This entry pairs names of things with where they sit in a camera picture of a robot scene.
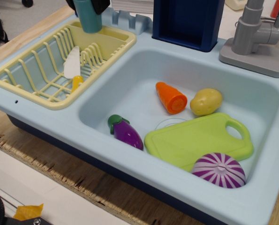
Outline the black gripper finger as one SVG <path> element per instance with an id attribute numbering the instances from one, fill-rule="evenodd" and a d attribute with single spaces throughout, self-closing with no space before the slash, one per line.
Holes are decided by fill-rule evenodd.
<path id="1" fill-rule="evenodd" d="M 76 7 L 75 7 L 75 4 L 74 4 L 74 1 L 73 0 L 66 0 L 68 6 L 74 10 L 74 13 L 76 15 L 76 17 L 78 17 L 78 14 L 77 14 L 77 11 L 76 11 Z"/>
<path id="2" fill-rule="evenodd" d="M 109 6 L 110 0 L 91 0 L 95 13 L 102 14 Z"/>

